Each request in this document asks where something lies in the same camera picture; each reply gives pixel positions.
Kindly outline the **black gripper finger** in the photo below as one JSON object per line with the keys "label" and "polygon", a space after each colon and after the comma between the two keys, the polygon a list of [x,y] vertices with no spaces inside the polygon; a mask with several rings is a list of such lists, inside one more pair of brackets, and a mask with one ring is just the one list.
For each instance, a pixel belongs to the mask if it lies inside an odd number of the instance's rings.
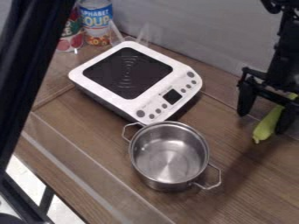
{"label": "black gripper finger", "polygon": [[243,82],[239,85],[237,95],[237,115],[245,116],[252,109],[255,100],[258,98],[258,89],[255,82]]}
{"label": "black gripper finger", "polygon": [[276,134],[284,134],[288,130],[290,126],[295,122],[296,118],[296,106],[292,103],[288,103],[284,106],[284,109],[282,111],[282,115],[278,119],[276,127],[275,127],[275,133]]}

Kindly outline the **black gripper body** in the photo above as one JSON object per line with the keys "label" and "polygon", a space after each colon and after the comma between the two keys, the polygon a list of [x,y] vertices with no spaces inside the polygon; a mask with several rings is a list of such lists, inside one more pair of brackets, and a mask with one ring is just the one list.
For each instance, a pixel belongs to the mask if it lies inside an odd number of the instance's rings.
{"label": "black gripper body", "polygon": [[267,90],[271,87],[275,91],[299,94],[299,53],[283,55],[276,53],[266,72],[258,71],[248,66],[241,68],[239,85],[248,81],[256,83],[256,97],[263,97],[278,105],[295,104],[284,96]]}

